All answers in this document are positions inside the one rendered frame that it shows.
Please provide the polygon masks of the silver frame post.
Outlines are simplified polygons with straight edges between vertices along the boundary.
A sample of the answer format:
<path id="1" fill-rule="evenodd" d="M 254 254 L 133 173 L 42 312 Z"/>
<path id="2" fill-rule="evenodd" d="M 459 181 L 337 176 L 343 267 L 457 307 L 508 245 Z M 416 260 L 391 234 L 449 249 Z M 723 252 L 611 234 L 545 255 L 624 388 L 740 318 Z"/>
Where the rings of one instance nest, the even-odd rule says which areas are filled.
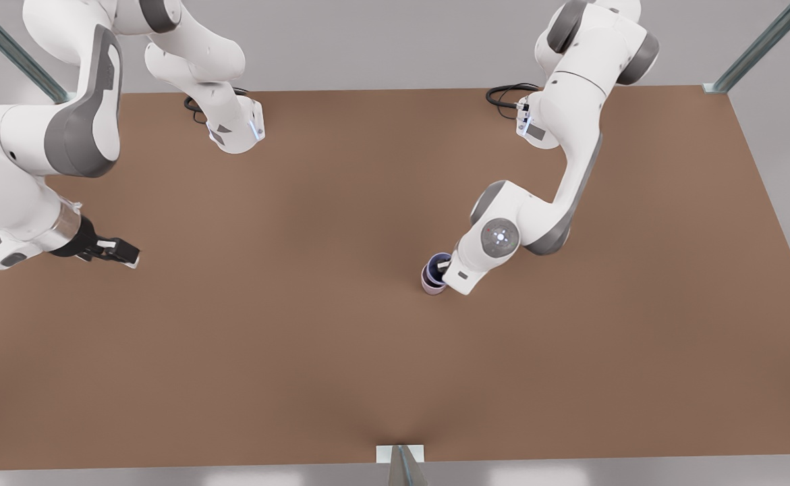
<path id="1" fill-rule="evenodd" d="M 761 61 L 766 53 L 790 31 L 790 3 L 786 8 L 759 34 L 752 44 L 740 55 L 730 67 L 712 83 L 703 83 L 702 89 L 705 93 L 720 93 L 725 95 L 738 84 L 750 70 Z"/>
<path id="2" fill-rule="evenodd" d="M 377 445 L 376 462 L 389 465 L 388 486 L 428 486 L 424 445 Z"/>
<path id="3" fill-rule="evenodd" d="M 0 25 L 0 53 L 14 64 L 55 104 L 70 101 L 70 95 L 20 44 Z"/>

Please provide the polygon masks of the pink cup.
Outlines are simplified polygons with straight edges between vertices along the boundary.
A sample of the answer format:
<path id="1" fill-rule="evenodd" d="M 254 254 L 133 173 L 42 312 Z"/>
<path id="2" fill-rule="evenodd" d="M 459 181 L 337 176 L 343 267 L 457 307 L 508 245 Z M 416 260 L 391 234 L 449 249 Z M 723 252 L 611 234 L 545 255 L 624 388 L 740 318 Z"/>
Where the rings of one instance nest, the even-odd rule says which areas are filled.
<path id="1" fill-rule="evenodd" d="M 448 287 L 444 281 L 435 279 L 428 264 L 426 264 L 422 269 L 422 273 L 420 274 L 420 282 L 422 282 L 422 288 L 426 294 L 431 296 L 441 294 Z"/>

